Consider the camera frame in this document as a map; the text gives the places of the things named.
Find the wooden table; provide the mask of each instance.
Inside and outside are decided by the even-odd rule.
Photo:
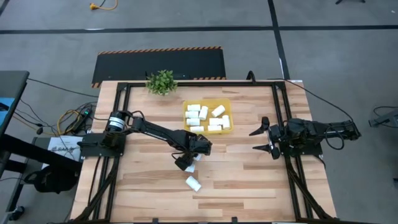
[[[117,82],[103,82],[97,118],[109,117],[116,85]],[[311,119],[305,92],[286,85],[293,117]],[[270,154],[252,149],[267,143],[265,134],[249,137],[260,126],[261,117],[268,116],[271,125],[277,122],[270,87],[178,87],[168,96],[151,95],[144,87],[133,87],[128,110],[141,110],[148,121],[166,128],[182,129],[183,101],[206,98],[231,100],[234,131],[207,136],[213,143],[211,155],[196,163],[193,174],[174,164],[170,154],[175,149],[165,142],[144,134],[129,135],[119,165],[112,222],[151,222],[152,218],[159,218],[160,222],[230,222],[233,216],[240,222],[295,220],[284,158],[273,160]],[[93,131],[100,133],[105,125],[105,121],[95,120]],[[96,160],[89,158],[83,163],[72,218],[87,205]],[[327,213],[335,216],[323,164],[313,156],[302,156],[302,160],[309,191]],[[185,183],[189,175],[201,183],[198,192]],[[103,197],[100,218],[107,195]],[[299,190],[298,197],[304,217]]]

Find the yellow cable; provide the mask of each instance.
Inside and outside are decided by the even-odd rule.
[[[76,121],[76,122],[79,122],[79,120],[80,120],[80,113],[77,112],[77,111],[75,111],[75,110],[68,110],[68,111],[65,112],[63,115],[61,115],[60,119],[58,119],[58,121],[57,121],[57,130],[58,130],[58,134],[59,134],[59,135],[68,133],[69,131],[71,131],[71,130],[73,129],[74,125],[72,125],[72,127],[70,127],[68,130],[65,130],[65,131],[62,132],[62,133],[61,133],[61,129],[60,129],[60,125],[61,125],[60,122],[61,122],[62,118],[63,118],[64,116],[70,114],[70,113],[75,113],[75,114],[77,115],[77,121]]]
[[[111,7],[111,8],[108,8],[108,7],[99,7],[99,6],[97,6],[96,4],[94,4],[94,3],[90,3],[90,9],[91,10],[95,10],[95,9],[102,9],[102,10],[108,10],[108,11],[110,11],[110,10],[113,10],[113,9],[116,9],[116,7],[118,6],[118,0],[115,0],[115,5],[113,6],[113,7]]]
[[[32,128],[33,130],[37,131],[37,128],[31,126],[30,124],[28,124],[28,123],[26,123],[25,121],[19,119],[18,117],[16,117],[16,116],[12,116],[12,117],[15,118],[15,119],[17,119],[18,121],[20,121],[20,122],[23,123],[24,125],[26,125],[26,126]],[[53,133],[46,133],[46,132],[43,132],[42,134],[47,134],[47,135],[49,135],[49,136],[56,136],[56,135],[54,135]]]

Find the green plant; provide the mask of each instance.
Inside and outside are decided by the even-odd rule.
[[[177,82],[173,79],[173,71],[162,70],[158,72],[158,75],[152,73],[148,78],[146,87],[149,89],[149,93],[164,96],[169,94],[170,91],[175,91]]]

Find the yellow plastic container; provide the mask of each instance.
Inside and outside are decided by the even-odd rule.
[[[190,131],[190,126],[187,125],[187,118],[185,117],[185,112],[188,111],[188,105],[200,105],[207,106],[208,112],[205,121],[200,121],[200,126],[205,128],[205,131],[195,132],[196,134],[228,134],[234,129],[234,123],[232,119],[232,109],[231,109],[231,102],[229,99],[209,99],[209,100],[187,100],[183,103],[183,119],[184,119],[184,130]],[[221,130],[221,131],[208,131],[207,126],[209,125],[209,118],[212,118],[211,112],[216,109],[219,105],[223,105],[225,107],[224,113],[220,114],[217,118],[222,118],[223,115],[229,116],[229,122],[231,123],[231,129],[229,130]]]

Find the gray floor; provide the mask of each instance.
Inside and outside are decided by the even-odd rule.
[[[261,0],[119,0],[119,7],[110,12],[90,11],[92,1],[10,0],[0,17],[0,30],[271,25],[267,1]],[[275,8],[280,26],[398,24],[395,0],[366,4],[344,0],[338,6],[334,0],[277,0]],[[398,177],[398,131],[369,128],[367,120],[375,106],[398,105],[398,30],[283,31],[281,35],[291,78],[304,80],[308,89],[344,108],[363,134],[360,140],[347,142],[343,151],[324,146],[338,216],[396,223],[398,189],[392,178]],[[229,79],[245,78],[248,70],[257,78],[282,76],[272,31],[0,35],[0,70],[28,70],[32,78],[95,95],[98,90],[89,86],[97,52],[209,45],[223,47]],[[22,99],[49,123],[65,110],[93,100],[38,83],[29,83]],[[311,96],[308,100],[314,119],[346,119],[321,101]],[[28,111],[24,105],[19,109]],[[18,121],[12,121],[7,132],[27,142],[35,136]],[[7,172],[3,178],[10,176],[14,174]],[[13,180],[0,182],[0,201],[8,200],[13,185]],[[27,213],[17,223],[63,221],[73,196],[74,190],[56,195],[26,188],[20,204]],[[0,203],[0,211],[5,205]]]

